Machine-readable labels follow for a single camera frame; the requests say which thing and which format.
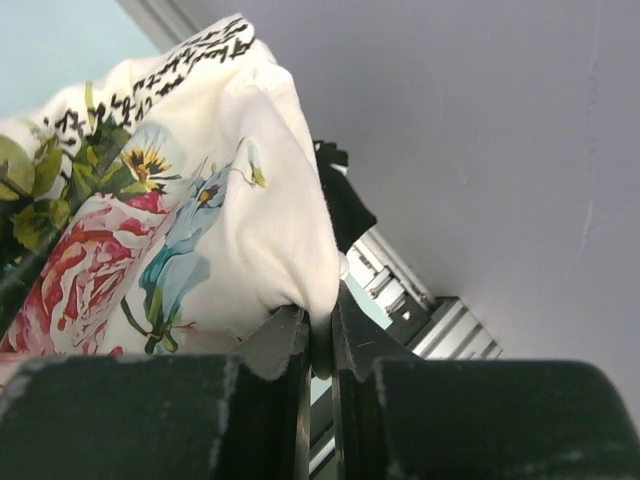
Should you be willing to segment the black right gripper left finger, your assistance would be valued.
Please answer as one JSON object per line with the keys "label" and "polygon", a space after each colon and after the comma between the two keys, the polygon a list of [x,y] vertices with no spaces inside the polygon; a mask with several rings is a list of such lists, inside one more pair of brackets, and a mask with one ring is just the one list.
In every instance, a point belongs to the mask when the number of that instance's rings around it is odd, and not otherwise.
{"label": "black right gripper left finger", "polygon": [[305,479],[309,337],[290,306],[226,354],[30,360],[1,395],[1,475]]}

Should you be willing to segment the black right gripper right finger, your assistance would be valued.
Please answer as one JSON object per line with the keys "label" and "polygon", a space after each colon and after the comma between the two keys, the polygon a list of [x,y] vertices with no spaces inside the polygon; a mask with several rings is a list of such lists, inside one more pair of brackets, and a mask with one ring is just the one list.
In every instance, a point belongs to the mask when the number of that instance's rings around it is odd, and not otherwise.
{"label": "black right gripper right finger", "polygon": [[639,437],[597,367],[425,360],[342,288],[332,313],[341,479],[635,479]]}

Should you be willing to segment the white t shirt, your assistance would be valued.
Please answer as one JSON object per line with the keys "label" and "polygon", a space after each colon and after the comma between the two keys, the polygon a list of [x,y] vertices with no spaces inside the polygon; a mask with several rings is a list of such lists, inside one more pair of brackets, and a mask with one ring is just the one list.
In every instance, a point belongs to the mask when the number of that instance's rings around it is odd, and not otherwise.
{"label": "white t shirt", "polygon": [[346,267],[291,74],[242,15],[1,123],[1,377],[48,355],[220,353]]}

